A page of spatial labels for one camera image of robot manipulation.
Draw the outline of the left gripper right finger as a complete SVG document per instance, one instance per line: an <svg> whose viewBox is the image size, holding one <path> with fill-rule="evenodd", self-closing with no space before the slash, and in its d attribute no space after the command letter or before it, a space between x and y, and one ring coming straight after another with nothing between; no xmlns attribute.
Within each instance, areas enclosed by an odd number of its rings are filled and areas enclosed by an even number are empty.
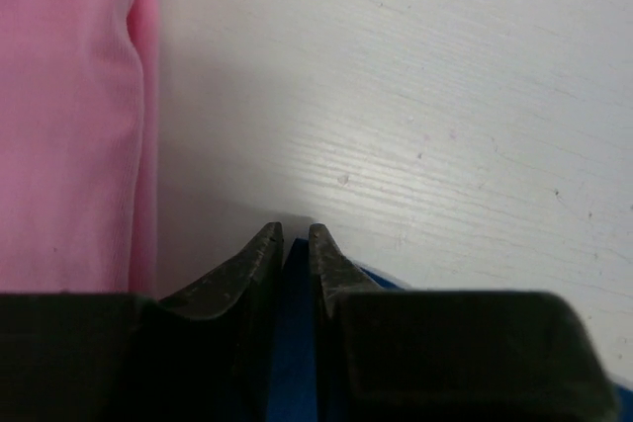
<svg viewBox="0 0 633 422"><path fill-rule="evenodd" d="M309 266L314 302L317 419L346 421L347 366L336 303L342 295L374 292L381 287L341 252L322 223L310 226Z"/></svg>

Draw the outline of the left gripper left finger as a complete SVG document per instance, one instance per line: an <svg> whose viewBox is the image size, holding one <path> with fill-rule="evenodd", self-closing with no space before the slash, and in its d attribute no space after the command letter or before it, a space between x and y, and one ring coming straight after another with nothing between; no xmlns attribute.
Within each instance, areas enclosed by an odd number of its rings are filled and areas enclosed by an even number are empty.
<svg viewBox="0 0 633 422"><path fill-rule="evenodd" d="M160 300L178 415L265 420L282 264L283 227L268 222L233 257Z"/></svg>

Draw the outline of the blue mickey t-shirt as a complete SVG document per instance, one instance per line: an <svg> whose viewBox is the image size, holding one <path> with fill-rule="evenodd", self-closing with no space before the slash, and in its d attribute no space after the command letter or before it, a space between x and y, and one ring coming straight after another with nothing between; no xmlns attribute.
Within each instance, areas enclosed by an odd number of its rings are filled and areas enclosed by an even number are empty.
<svg viewBox="0 0 633 422"><path fill-rule="evenodd" d="M406 291L296 241L282 274L271 421L626 421L573 310L544 293Z"/></svg>

